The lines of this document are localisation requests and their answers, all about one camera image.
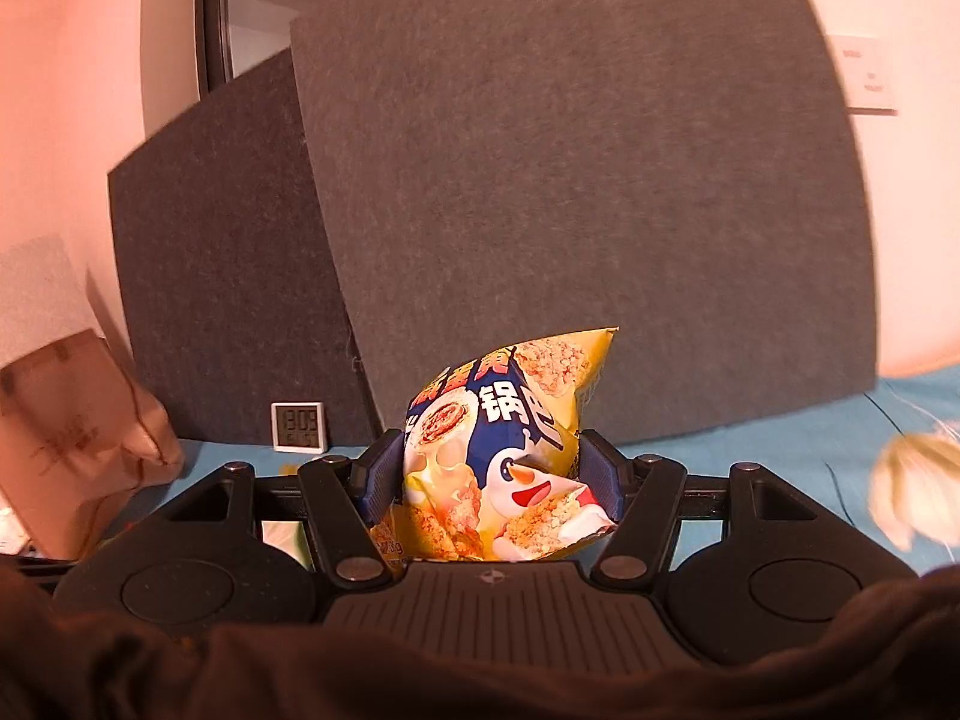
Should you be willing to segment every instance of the snack bag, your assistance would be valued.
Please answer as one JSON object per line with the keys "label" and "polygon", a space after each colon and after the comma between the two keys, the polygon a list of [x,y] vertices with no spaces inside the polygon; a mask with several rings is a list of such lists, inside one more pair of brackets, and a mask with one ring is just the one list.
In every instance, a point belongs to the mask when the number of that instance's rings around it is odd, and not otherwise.
{"label": "snack bag", "polygon": [[613,526],[575,476],[579,408],[615,331],[496,349],[413,399],[397,532],[409,554],[534,560]]}
{"label": "snack bag", "polygon": [[402,515],[402,509],[397,506],[391,506],[387,509],[387,514],[383,519],[371,528],[370,538],[376,545],[383,562],[387,563],[387,568],[395,577],[403,576],[405,566],[405,550],[403,544],[397,539],[397,516]]}

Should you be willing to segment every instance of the brown cloth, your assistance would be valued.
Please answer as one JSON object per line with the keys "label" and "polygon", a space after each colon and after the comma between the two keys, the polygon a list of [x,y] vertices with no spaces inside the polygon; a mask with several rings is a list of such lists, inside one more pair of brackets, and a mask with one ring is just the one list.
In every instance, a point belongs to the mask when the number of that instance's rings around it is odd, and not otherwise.
{"label": "brown cloth", "polygon": [[0,569],[0,718],[957,718],[958,605],[960,566],[870,587],[813,647],[599,679],[438,661],[319,626],[224,625],[184,647],[122,616],[61,618]]}

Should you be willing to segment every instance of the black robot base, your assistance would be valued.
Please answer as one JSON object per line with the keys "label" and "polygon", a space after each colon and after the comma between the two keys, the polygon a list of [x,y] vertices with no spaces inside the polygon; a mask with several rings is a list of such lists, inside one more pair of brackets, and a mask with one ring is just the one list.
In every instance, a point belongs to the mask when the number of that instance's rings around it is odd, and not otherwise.
{"label": "black robot base", "polygon": [[[864,587],[915,576],[759,464],[693,476],[584,431],[581,479],[617,523],[588,575],[574,560],[412,562],[395,579],[368,528],[400,489],[402,440],[387,431],[356,461],[296,476],[229,463],[88,560],[18,567],[61,610],[116,610],[172,637],[220,622],[339,626],[455,659],[608,674],[810,644]],[[722,520],[723,536],[671,570],[691,519]],[[304,522],[315,570],[263,543],[264,520]]]}

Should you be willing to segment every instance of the dark fabric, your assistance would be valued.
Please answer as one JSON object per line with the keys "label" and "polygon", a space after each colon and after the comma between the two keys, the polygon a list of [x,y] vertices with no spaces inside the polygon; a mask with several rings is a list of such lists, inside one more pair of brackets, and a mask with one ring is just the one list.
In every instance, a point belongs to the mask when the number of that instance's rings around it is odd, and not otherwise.
{"label": "dark fabric", "polygon": [[313,400],[332,445],[376,437],[290,52],[152,136],[109,189],[137,371],[180,437],[270,445],[270,403]]}
{"label": "dark fabric", "polygon": [[808,649],[617,680],[436,661],[319,627],[224,626],[185,647],[120,616],[58,618],[0,571],[4,720],[947,720],[958,674],[960,567],[871,587]]}
{"label": "dark fabric", "polygon": [[317,0],[293,25],[387,425],[445,365],[619,325],[630,442],[869,389],[870,223],[806,0]]}

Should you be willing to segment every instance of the screw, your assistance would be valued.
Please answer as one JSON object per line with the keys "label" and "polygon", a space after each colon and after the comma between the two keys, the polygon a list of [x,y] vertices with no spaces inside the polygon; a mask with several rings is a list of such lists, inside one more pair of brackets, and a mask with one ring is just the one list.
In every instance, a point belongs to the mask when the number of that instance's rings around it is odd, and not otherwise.
{"label": "screw", "polygon": [[337,575],[347,581],[369,581],[382,573],[382,563],[372,557],[344,557],[337,563]]}
{"label": "screw", "polygon": [[611,579],[640,579],[647,572],[647,565],[639,557],[614,555],[600,563],[600,570]]}

